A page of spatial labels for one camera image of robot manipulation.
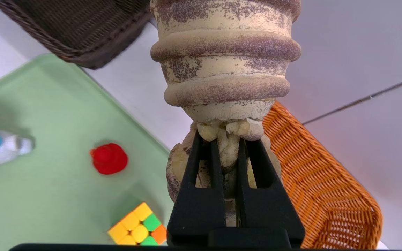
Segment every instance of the orange wicker basket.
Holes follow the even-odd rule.
[[[280,103],[263,126],[305,226],[302,248],[375,249],[382,214],[372,196]]]

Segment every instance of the beige vase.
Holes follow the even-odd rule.
[[[204,140],[217,139],[227,189],[240,138],[260,139],[263,117],[289,92],[286,68],[301,53],[291,39],[300,0],[151,0],[150,9],[159,34],[151,56],[168,83],[164,98],[195,121],[169,157],[171,197],[196,129]],[[208,186],[202,181],[201,174],[199,185]]]

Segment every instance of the green plastic tray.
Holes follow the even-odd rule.
[[[47,54],[2,78],[0,129],[35,141],[32,153],[0,165],[0,251],[113,243],[107,230],[141,201],[168,222],[168,150],[76,65]],[[89,150],[108,142],[129,164],[105,176]]]

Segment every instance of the wicker basket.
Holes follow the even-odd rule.
[[[263,126],[306,229],[302,248],[375,249],[382,215],[372,196],[280,103]]]
[[[97,69],[151,19],[150,0],[0,0],[0,10],[66,62]]]

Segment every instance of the basket rim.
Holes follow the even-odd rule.
[[[366,243],[366,248],[376,248],[378,244],[378,240],[381,237],[382,232],[382,224],[383,224],[383,217],[381,213],[381,208],[378,205],[378,202],[373,198],[373,196],[359,183],[359,181],[354,178],[345,167],[334,158],[327,149],[319,143],[319,141],[311,135],[311,133],[306,129],[306,127],[300,123],[288,110],[284,107],[280,102],[275,102],[271,110],[268,114],[271,113],[279,113],[279,116],[283,117],[287,120],[287,122],[292,126],[292,130],[297,131],[300,136],[311,145],[311,148],[316,150],[319,155],[321,155],[326,162],[328,162],[336,172],[341,175],[341,178],[345,180],[348,184],[350,184],[354,189],[355,193],[357,193],[361,200],[363,200],[368,207],[370,207],[372,216],[374,221],[372,222],[373,230],[370,231],[371,233],[367,233],[370,237],[370,243]],[[271,119],[268,117],[265,118],[263,121],[264,127],[268,127]]]
[[[57,40],[53,36],[49,35],[46,30],[44,30],[34,19],[22,10],[15,3],[14,0],[0,0],[0,10],[6,13],[11,19],[13,19],[17,24],[19,24],[27,33],[36,38],[44,46],[48,47],[54,53],[61,54],[64,57],[78,57],[83,54],[88,54],[99,50],[104,47],[107,43],[116,40],[125,30],[127,30],[128,25],[133,23],[133,20],[137,22],[142,18],[151,18],[149,6],[147,5],[142,11],[137,13],[132,19],[124,22],[122,25],[116,27],[110,35],[103,37],[96,43],[88,46],[84,49],[75,49],[64,45],[61,41]]]

